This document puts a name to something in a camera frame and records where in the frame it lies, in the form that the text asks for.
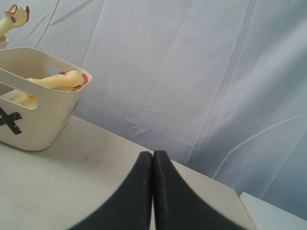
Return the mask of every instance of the white fabric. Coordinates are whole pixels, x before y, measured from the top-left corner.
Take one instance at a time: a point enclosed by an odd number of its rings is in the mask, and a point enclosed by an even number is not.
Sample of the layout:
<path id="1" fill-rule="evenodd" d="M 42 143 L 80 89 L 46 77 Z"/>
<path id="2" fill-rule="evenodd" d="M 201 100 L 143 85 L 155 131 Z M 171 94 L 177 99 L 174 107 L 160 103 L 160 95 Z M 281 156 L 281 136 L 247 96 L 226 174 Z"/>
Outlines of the white fabric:
<path id="1" fill-rule="evenodd" d="M 9 47 L 93 75 L 77 116 L 307 219 L 306 0 L 27 2 Z"/>

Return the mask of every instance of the white backdrop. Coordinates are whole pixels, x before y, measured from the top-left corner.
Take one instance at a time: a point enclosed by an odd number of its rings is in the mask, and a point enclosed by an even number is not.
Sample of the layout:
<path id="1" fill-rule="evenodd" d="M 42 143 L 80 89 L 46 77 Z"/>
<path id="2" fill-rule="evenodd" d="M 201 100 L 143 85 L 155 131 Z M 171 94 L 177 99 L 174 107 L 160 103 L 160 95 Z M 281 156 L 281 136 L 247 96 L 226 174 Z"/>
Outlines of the white backdrop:
<path id="1" fill-rule="evenodd" d="M 307 219 L 306 0 L 0 0 L 10 47 L 93 83 L 75 114 Z"/>

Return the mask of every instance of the white plastic basket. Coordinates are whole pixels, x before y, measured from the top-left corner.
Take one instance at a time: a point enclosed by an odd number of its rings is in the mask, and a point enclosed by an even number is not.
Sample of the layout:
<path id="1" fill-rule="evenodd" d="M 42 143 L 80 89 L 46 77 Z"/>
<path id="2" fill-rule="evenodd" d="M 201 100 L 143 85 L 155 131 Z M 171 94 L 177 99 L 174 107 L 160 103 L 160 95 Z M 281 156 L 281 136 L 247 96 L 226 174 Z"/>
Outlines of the white plastic basket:
<path id="1" fill-rule="evenodd" d="M 62 92 L 32 83 L 27 78 L 42 79 L 48 77 L 45 68 L 52 65 L 63 71 L 76 70 L 85 73 L 88 82 L 75 92 Z M 32 48 L 9 48 L 0 50 L 0 107 L 5 112 L 10 125 L 16 125 L 20 134 L 14 134 L 7 122 L 0 122 L 0 142 L 19 149 L 38 151 L 48 148 L 61 130 L 66 126 L 77 102 L 84 93 L 92 76 L 85 70 Z M 8 93 L 10 86 L 29 93 L 38 100 L 35 109 L 13 103 L 1 97 Z M 20 115 L 22 119 L 12 119 Z"/>
<path id="2" fill-rule="evenodd" d="M 6 36 L 4 36 L 4 39 L 3 39 L 4 41 L 1 41 L 0 42 L 0 49 L 5 49 L 6 48 L 6 45 L 8 44 L 8 42 L 9 42 L 9 39 L 6 37 Z"/>

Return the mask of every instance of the basket handle hole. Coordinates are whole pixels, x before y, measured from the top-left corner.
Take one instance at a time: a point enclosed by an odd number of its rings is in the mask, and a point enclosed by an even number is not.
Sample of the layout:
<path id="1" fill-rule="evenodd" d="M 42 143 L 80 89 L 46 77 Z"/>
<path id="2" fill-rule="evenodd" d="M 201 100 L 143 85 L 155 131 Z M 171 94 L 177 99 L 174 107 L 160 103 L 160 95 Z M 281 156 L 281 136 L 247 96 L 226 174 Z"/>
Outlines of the basket handle hole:
<path id="1" fill-rule="evenodd" d="M 0 83 L 0 98 L 9 100 L 29 109 L 35 109 L 38 105 L 38 100 L 33 95 L 27 94 L 19 89 L 14 89 L 2 83 Z"/>
<path id="2" fill-rule="evenodd" d="M 48 74 L 49 76 L 56 75 L 56 74 L 60 73 L 61 71 L 63 71 L 63 70 L 60 69 L 60 68 L 57 68 L 57 67 L 55 67 L 55 66 L 52 66 L 52 65 L 46 65 L 46 66 L 45 66 L 45 72 L 46 72 L 46 74 Z"/>

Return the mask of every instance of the black x mark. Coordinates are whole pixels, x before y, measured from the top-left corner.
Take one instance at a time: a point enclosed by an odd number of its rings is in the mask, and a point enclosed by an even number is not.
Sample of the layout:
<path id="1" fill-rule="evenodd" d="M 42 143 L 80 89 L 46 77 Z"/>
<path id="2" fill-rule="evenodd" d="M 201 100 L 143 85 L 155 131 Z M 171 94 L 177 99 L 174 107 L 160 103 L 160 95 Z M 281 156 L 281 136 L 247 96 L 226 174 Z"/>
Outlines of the black x mark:
<path id="1" fill-rule="evenodd" d="M 15 134 L 21 134 L 22 131 L 16 125 L 15 121 L 22 119 L 18 112 L 7 114 L 4 110 L 0 107 L 0 126 L 7 125 L 10 130 Z"/>

